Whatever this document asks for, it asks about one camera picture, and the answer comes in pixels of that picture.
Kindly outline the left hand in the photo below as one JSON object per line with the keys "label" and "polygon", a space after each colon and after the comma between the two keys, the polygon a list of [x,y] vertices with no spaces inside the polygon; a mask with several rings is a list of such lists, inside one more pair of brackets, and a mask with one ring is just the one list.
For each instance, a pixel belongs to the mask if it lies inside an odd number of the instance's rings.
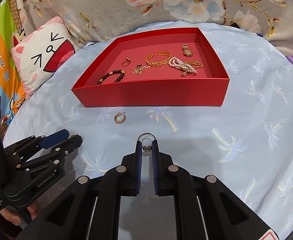
{"label": "left hand", "polygon": [[[31,216],[31,220],[34,220],[40,213],[38,201],[34,201],[30,206],[27,207],[27,211]],[[4,208],[0,211],[0,214],[9,222],[12,222],[15,225],[22,223],[21,217],[14,211]]]}

